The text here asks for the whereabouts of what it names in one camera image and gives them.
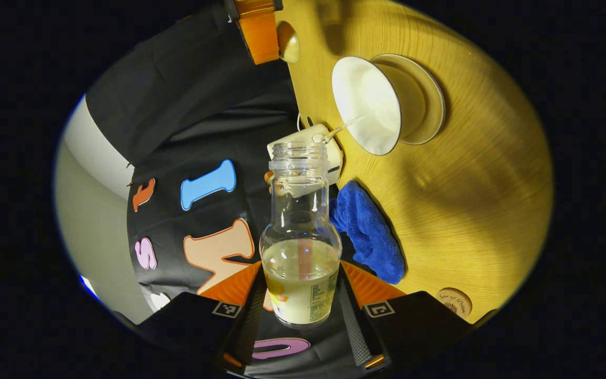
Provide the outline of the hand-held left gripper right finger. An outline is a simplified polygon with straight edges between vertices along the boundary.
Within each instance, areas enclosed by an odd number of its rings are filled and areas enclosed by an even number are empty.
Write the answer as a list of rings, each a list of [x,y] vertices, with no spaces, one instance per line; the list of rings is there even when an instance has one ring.
[[[356,365],[366,376],[412,370],[472,330],[426,291],[405,294],[345,261],[337,297]]]

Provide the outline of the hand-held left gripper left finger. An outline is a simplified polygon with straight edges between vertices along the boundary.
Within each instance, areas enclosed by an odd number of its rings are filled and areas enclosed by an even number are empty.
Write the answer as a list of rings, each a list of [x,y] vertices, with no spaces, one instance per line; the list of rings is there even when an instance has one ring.
[[[256,262],[202,295],[177,295],[137,332],[171,351],[192,376],[242,376],[253,360],[263,300],[264,273]]]

